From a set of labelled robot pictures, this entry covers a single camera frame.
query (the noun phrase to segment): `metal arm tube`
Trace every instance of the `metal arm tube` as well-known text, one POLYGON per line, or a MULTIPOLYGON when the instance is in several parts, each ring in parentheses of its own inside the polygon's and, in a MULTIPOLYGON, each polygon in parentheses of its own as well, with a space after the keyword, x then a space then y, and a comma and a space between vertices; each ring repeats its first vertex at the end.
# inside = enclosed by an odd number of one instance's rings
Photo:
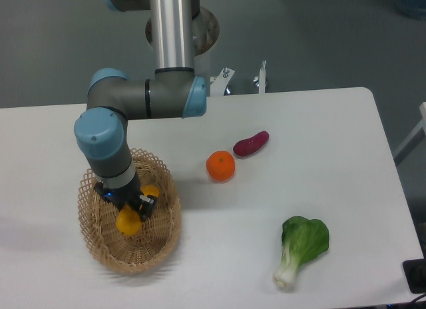
POLYGON ((191 0, 150 0, 156 68, 194 68, 191 0))

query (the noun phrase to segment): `green leafy vegetable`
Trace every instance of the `green leafy vegetable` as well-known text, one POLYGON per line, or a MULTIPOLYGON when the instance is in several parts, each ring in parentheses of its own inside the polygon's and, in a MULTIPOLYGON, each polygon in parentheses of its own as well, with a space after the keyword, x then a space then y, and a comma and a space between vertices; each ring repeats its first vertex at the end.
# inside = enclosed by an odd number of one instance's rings
POLYGON ((282 224, 281 241, 281 264, 274 271, 274 281, 278 286, 291 288, 299 268, 328 250, 329 232, 318 219, 294 216, 282 224))

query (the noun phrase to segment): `woven basket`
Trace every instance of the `woven basket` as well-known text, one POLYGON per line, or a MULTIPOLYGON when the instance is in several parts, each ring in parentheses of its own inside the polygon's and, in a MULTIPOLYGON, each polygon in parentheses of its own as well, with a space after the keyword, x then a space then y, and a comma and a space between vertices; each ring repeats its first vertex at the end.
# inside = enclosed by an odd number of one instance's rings
POLYGON ((86 246, 93 258, 120 273, 145 271, 162 262, 180 234, 180 202, 166 165, 142 150, 131 150, 142 186, 160 189, 157 207, 134 236, 120 233, 115 225, 118 210, 93 190, 97 180, 88 170, 79 189, 79 220, 86 246))

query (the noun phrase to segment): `metal bracket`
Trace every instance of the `metal bracket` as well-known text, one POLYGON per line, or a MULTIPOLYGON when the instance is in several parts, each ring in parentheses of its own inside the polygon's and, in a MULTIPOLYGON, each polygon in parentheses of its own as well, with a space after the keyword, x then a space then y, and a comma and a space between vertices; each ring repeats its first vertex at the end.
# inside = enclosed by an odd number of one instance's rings
POLYGON ((226 94, 228 83, 230 82, 235 71, 225 67, 217 77, 210 78, 210 96, 223 96, 226 94))
POLYGON ((259 94, 264 94, 266 90, 266 61, 262 61, 259 71, 259 94))

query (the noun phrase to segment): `blue joint cap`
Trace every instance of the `blue joint cap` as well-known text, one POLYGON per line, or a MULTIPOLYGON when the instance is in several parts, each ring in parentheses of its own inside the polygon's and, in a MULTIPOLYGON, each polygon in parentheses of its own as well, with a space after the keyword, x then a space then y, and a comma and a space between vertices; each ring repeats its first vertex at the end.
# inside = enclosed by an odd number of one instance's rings
POLYGON ((106 5, 108 6, 108 8, 111 10, 111 11, 119 11, 115 6, 114 6, 114 4, 112 3, 112 1, 111 0, 104 0, 105 1, 105 3, 106 3, 106 5))
POLYGON ((91 80, 91 85, 89 87, 89 90, 98 81, 100 81, 101 79, 104 79, 104 78, 108 78, 108 77, 121 77, 123 79, 128 80, 128 77, 127 77, 126 73, 124 73, 122 71, 119 71, 118 69, 114 69, 114 68, 103 68, 103 69, 98 70, 93 75, 92 80, 91 80))
POLYGON ((124 142, 124 128, 117 115, 106 108, 85 111, 74 124, 81 151, 89 159, 104 160, 115 155, 124 142))
POLYGON ((203 77, 196 76, 192 83, 182 118, 199 117, 207 111, 207 87, 203 77))

